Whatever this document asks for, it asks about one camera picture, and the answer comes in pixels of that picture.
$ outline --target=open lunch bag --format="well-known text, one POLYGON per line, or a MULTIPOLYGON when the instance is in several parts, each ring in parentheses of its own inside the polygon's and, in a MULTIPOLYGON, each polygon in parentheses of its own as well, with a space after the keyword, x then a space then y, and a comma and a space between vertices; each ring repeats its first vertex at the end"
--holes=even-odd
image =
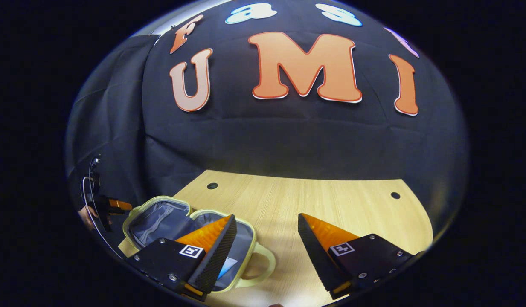
MULTIPOLYGON (((211 209, 192 212, 187 202, 169 196, 157 196, 130 211, 122 225, 125 239, 119 245, 119 249, 127 257, 132 257, 159 238, 176 240, 226 216, 228 214, 211 209)), ((236 236, 212 292, 255 286, 274 272, 275 257, 257 242, 253 226, 238 218, 236 224, 236 236), (256 278, 242 279, 253 253, 265 256, 269 262, 268 268, 256 278)))

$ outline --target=wooden table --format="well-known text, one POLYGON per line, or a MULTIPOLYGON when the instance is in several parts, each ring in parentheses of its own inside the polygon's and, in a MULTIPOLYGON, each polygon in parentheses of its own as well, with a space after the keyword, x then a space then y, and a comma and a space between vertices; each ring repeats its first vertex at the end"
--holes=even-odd
MULTIPOLYGON (((246 220, 259 243, 276 257, 276 269, 264 282, 224 293, 210 293, 217 307, 316 307, 333 302, 325 291, 297 233, 306 213, 355 235, 376 233, 415 254, 433 240, 432 225, 407 184, 395 180, 312 180, 205 171, 174 196, 194 210, 214 209, 246 220), (209 183, 218 187, 210 190, 209 183), (391 193, 398 193, 395 199, 391 193)), ((253 254, 244 278, 265 263, 253 254)))

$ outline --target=letter m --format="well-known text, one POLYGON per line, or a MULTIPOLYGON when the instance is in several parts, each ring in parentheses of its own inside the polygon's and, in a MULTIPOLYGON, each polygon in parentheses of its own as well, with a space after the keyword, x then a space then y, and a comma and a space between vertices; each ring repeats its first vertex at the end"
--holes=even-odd
POLYGON ((282 32, 259 33, 249 37, 259 51, 259 85, 253 89, 258 99, 278 99, 289 88, 280 82, 280 67, 297 93, 308 95, 323 68, 323 84, 318 95, 331 101, 356 103, 362 93, 356 87, 352 49, 356 44, 338 35, 320 35, 308 53, 282 32))

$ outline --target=orange letter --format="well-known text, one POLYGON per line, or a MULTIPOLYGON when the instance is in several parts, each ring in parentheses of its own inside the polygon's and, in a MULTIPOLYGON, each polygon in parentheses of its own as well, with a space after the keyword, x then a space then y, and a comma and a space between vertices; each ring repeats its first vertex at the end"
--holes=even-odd
POLYGON ((214 51, 204 49, 191 58, 195 65, 197 91, 194 96, 187 96, 183 72, 187 63, 181 62, 170 70, 171 87, 174 91, 175 103, 183 111, 196 111, 202 109, 210 97, 210 77, 208 72, 208 58, 214 51))
POLYGON ((189 21, 187 24, 185 24, 183 27, 179 28, 175 33, 175 41, 173 47, 170 49, 170 54, 173 54, 175 50, 179 49, 179 47, 183 46, 185 41, 187 41, 187 38, 185 35, 189 35, 193 32, 195 29, 195 23, 197 21, 200 21, 204 15, 198 15, 193 20, 189 21))
POLYGON ((415 68, 406 60, 397 55, 388 55, 390 60, 398 69, 399 97, 395 100, 395 109, 403 114, 415 116, 418 114, 418 106, 415 100, 415 68))
POLYGON ((320 35, 308 53, 282 32, 259 33, 247 40, 259 51, 259 85, 253 89, 258 99, 283 98, 289 89, 280 82, 280 67, 297 93, 308 95, 323 68, 323 99, 356 103, 362 93, 356 87, 352 49, 356 44, 338 35, 320 35))

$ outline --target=hand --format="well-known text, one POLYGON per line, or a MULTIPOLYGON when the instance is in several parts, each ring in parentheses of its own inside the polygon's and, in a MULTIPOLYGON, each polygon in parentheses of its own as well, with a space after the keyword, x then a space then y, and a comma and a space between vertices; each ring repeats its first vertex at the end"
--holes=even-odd
POLYGON ((83 223, 85 224, 85 226, 87 226, 87 228, 89 230, 93 230, 95 229, 95 226, 89 216, 89 213, 87 212, 87 207, 89 208, 89 211, 90 211, 90 214, 92 214, 93 217, 95 218, 99 218, 98 215, 96 214, 96 211, 94 210, 94 208, 92 208, 91 206, 84 206, 81 210, 79 210, 77 213, 79 214, 81 220, 83 221, 83 223))

